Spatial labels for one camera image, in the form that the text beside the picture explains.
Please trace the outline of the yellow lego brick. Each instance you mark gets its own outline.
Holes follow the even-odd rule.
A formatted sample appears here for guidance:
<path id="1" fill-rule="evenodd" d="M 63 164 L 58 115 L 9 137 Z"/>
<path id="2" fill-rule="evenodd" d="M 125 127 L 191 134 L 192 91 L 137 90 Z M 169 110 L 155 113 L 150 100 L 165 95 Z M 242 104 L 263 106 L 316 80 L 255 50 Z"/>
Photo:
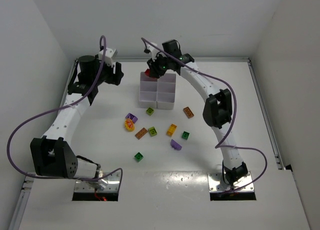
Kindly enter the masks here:
<path id="1" fill-rule="evenodd" d="M 171 124 L 166 132 L 166 135 L 169 137 L 172 137 L 173 134 L 175 133 L 176 129 L 177 129 L 177 126 L 175 124 Z"/>

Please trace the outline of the dark green square lego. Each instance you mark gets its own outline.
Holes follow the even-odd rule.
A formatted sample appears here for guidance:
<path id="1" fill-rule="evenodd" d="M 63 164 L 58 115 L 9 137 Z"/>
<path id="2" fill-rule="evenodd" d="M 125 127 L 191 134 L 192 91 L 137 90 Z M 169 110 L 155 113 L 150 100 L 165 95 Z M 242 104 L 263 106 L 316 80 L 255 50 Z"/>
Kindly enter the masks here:
<path id="1" fill-rule="evenodd" d="M 181 137 L 182 137 L 182 139 L 184 139 L 184 140 L 188 140 L 189 135 L 190 135 L 189 132 L 184 131 L 184 132 L 182 133 Z"/>

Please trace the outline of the brown lego plate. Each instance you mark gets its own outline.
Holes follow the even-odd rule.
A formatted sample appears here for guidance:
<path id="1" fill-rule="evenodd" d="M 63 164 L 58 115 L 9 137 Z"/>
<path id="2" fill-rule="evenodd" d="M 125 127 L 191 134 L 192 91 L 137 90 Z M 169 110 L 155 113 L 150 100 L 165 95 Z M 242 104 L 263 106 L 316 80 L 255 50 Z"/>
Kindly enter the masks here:
<path id="1" fill-rule="evenodd" d="M 136 134 L 135 134 L 135 137 L 140 140 L 143 136 L 145 136 L 146 134 L 148 133 L 148 130 L 145 129 L 145 128 L 142 128 L 140 131 L 138 131 Z"/>
<path id="2" fill-rule="evenodd" d="M 188 119 L 194 117 L 194 114 L 193 114 L 192 110 L 191 110 L 189 107 L 183 108 L 183 112 L 185 113 L 185 115 L 186 115 L 186 117 L 187 117 Z"/>

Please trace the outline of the red rectangular lego brick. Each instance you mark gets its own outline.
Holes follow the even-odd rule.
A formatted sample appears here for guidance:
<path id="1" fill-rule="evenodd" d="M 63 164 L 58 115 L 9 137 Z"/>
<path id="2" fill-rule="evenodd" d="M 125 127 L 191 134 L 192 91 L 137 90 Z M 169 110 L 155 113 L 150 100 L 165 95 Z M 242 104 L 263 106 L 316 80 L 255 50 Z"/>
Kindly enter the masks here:
<path id="1" fill-rule="evenodd" d="M 152 71 L 150 69 L 146 69 L 144 74 L 149 78 L 153 78 L 153 74 L 152 74 Z"/>

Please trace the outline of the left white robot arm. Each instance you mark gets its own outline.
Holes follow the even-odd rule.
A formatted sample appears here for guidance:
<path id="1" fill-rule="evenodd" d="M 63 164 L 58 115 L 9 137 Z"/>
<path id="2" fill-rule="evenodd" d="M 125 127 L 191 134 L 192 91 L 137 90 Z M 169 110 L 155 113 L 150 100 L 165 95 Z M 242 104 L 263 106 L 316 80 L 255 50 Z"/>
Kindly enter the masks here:
<path id="1" fill-rule="evenodd" d="M 102 83 L 119 85 L 122 65 L 108 65 L 97 56 L 81 56 L 68 84 L 64 109 L 57 114 L 51 127 L 30 143 L 35 172 L 53 178 L 85 178 L 92 181 L 102 176 L 101 166 L 76 155 L 71 148 L 73 134 L 85 111 L 92 105 Z"/>

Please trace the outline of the orange printed round lego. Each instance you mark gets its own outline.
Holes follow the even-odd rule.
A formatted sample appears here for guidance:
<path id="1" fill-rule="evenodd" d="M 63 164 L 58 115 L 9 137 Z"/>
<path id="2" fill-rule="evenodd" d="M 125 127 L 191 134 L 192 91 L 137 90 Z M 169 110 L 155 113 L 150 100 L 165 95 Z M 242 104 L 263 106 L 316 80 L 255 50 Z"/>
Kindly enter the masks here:
<path id="1" fill-rule="evenodd" d="M 127 131 L 132 132 L 135 130 L 135 125 L 133 121 L 129 118 L 126 118 L 124 121 L 124 127 Z"/>

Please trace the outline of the purple arch lego with red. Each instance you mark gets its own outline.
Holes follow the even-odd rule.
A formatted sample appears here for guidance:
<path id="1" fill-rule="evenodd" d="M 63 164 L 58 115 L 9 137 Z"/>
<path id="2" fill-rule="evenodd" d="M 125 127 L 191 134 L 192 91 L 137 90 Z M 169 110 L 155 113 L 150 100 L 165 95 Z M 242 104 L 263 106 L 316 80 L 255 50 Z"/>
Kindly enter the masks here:
<path id="1" fill-rule="evenodd" d="M 138 118 L 135 115 L 133 115 L 132 113 L 128 113 L 126 115 L 125 119 L 130 119 L 133 123 L 136 123 L 138 120 Z"/>

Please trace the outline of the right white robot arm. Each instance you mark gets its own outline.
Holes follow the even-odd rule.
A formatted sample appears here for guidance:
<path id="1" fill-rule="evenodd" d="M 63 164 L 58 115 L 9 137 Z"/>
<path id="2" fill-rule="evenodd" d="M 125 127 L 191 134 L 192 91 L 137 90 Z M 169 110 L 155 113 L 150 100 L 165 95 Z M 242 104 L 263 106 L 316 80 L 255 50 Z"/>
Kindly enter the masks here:
<path id="1" fill-rule="evenodd" d="M 143 39 L 144 52 L 151 55 L 145 72 L 151 78 L 161 78 L 166 71 L 172 70 L 187 80 L 204 100 L 202 112 L 205 123 L 214 131 L 218 140 L 217 148 L 223 157 L 222 171 L 226 184 L 233 186 L 248 173 L 247 166 L 239 154 L 232 128 L 236 116 L 236 99 L 231 87 L 220 89 L 211 80 L 212 76 L 202 73 L 190 54 L 183 54 L 176 40 L 157 44 Z"/>

